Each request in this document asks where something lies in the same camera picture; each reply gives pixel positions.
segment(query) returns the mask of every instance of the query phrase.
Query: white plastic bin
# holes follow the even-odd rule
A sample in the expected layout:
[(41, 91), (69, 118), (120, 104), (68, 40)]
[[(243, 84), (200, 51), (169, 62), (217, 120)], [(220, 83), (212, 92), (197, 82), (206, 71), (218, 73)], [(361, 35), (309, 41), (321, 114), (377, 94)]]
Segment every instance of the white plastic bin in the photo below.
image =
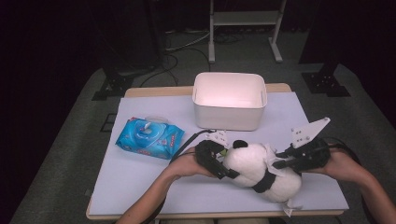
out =
[(254, 131), (267, 105), (267, 93), (259, 75), (201, 73), (195, 78), (192, 100), (198, 127)]

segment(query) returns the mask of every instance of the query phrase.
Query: blue package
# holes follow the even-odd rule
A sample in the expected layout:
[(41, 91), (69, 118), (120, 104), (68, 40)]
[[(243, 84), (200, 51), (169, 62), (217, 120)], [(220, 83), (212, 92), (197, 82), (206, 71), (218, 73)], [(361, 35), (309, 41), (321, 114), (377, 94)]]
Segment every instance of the blue package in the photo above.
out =
[(125, 124), (116, 145), (127, 151), (170, 160), (183, 134), (175, 125), (132, 118)]

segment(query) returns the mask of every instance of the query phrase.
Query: panda plush toy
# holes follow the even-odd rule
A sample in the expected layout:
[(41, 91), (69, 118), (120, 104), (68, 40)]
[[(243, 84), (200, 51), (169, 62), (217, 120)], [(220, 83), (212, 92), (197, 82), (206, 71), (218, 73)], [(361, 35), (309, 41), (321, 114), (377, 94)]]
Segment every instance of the panda plush toy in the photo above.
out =
[(232, 176), (235, 185), (253, 188), (270, 202), (286, 203), (300, 190), (302, 177), (289, 167), (274, 168), (272, 163), (278, 160), (269, 145), (236, 140), (222, 164), (237, 174)]

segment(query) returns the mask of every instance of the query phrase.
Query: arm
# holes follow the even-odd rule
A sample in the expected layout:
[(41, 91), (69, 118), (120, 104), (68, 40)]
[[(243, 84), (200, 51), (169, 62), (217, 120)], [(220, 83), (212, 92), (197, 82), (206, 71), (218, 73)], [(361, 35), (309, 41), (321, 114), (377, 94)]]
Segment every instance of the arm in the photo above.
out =
[(378, 223), (396, 223), (396, 207), (378, 180), (342, 149), (332, 149), (331, 153), (332, 156), (323, 168), (308, 172), (356, 183), (374, 219)]
[(210, 174), (195, 159), (194, 148), (190, 148), (167, 166), (154, 180), (148, 190), (117, 221), (117, 224), (141, 223), (163, 202), (172, 183), (182, 176)]

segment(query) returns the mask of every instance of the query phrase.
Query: dark background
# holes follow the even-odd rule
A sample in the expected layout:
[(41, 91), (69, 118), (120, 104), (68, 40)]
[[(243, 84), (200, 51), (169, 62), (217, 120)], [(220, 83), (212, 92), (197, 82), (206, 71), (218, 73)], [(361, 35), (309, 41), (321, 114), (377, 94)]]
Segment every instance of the dark background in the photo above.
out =
[[(112, 2), (125, 4), (123, 1)], [(98, 23), (107, 22), (108, 27), (118, 24), (112, 20), (111, 12), (102, 12), (106, 15), (102, 18), (92, 16), (98, 12), (92, 3), (0, 3), (0, 223), (12, 218), (84, 84), (102, 67), (98, 49), (106, 30), (100, 30)], [(208, 0), (163, 0), (157, 4), (164, 30), (208, 28)], [(277, 1), (217, 0), (215, 8), (232, 11), (278, 6)], [(323, 63), (329, 52), (335, 51), (340, 63), (359, 77), (393, 125), (394, 9), (391, 1), (289, 1), (281, 27), (285, 32), (310, 29), (300, 63)], [(116, 35), (107, 41), (121, 49), (125, 44)]]

